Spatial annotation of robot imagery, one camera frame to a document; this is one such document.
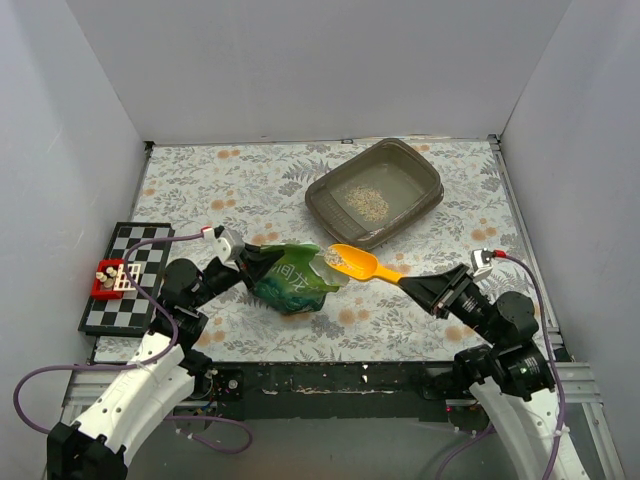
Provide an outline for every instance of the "floral tablecloth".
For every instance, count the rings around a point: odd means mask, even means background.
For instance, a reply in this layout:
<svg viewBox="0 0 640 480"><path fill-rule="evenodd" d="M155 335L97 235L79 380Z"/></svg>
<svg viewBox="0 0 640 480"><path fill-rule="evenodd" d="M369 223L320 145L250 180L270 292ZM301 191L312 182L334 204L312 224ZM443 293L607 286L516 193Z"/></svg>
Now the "floral tablecloth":
<svg viewBox="0 0 640 480"><path fill-rule="evenodd" d="M524 246L484 141L404 139L440 172L443 202L374 253L398 271L423 275L469 263L475 248L523 257ZM253 244L334 240L304 203L307 187L376 140L232 146L155 147L134 221L171 222L177 235L223 224ZM174 244L171 257L204 267L204 242ZM513 289L533 296L517 267L496 262L483 282L492 297ZM322 311L284 317L236 286L201 309L210 321L196 348L218 361L451 360L481 339L454 317L436 320L400 290L350 282ZM131 357L138 339L101 337L97 362Z"/></svg>

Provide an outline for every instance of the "gray wall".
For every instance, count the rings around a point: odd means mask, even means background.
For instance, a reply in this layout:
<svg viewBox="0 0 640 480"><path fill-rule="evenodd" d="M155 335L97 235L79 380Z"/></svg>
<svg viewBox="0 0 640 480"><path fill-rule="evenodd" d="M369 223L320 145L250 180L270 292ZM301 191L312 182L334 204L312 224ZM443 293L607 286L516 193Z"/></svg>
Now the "gray wall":
<svg viewBox="0 0 640 480"><path fill-rule="evenodd" d="M143 145L63 0L0 0L0 477L40 478L46 438L11 404L28 371L82 362L92 269L126 219ZM52 426L67 374L27 385Z"/></svg>
<svg viewBox="0 0 640 480"><path fill-rule="evenodd" d="M570 0L67 0L145 140L501 132Z"/></svg>
<svg viewBox="0 0 640 480"><path fill-rule="evenodd" d="M504 134L564 338L589 360L640 478L640 4L574 1Z"/></svg>

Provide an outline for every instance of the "chessboard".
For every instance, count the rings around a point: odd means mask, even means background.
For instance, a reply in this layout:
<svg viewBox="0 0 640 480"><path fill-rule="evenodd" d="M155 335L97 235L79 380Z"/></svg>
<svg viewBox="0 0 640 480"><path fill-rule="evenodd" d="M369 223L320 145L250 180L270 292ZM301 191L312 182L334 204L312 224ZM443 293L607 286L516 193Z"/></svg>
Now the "chessboard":
<svg viewBox="0 0 640 480"><path fill-rule="evenodd" d="M136 243L151 238L173 237L174 233L169 223L118 222L104 258L124 258L126 251ZM154 298L160 291L170 249L169 242L153 243L139 248L129 258L130 264L140 265L140 286ZM95 272L87 274L93 277ZM135 290L125 292L117 300L89 298L78 330L87 335L142 337L152 314L152 305Z"/></svg>

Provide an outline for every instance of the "yellow scoop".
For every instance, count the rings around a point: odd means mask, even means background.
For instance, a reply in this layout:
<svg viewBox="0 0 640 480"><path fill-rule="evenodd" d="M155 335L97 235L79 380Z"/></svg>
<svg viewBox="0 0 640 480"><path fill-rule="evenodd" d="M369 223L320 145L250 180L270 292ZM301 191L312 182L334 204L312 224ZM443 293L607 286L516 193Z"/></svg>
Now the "yellow scoop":
<svg viewBox="0 0 640 480"><path fill-rule="evenodd" d="M380 265L375 255L351 245L341 243L331 245L324 259L331 268L361 282L379 278L396 285L404 276Z"/></svg>

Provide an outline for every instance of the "green plastic bag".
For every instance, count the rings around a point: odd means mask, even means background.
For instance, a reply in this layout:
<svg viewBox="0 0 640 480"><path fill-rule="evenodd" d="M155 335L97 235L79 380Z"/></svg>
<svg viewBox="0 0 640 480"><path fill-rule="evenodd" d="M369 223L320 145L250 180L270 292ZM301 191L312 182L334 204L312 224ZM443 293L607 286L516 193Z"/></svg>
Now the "green plastic bag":
<svg viewBox="0 0 640 480"><path fill-rule="evenodd" d="M252 290L267 305L284 315L317 312L327 293L337 292L349 277L329 267L312 244L268 245L262 252L284 250L284 256L271 267Z"/></svg>

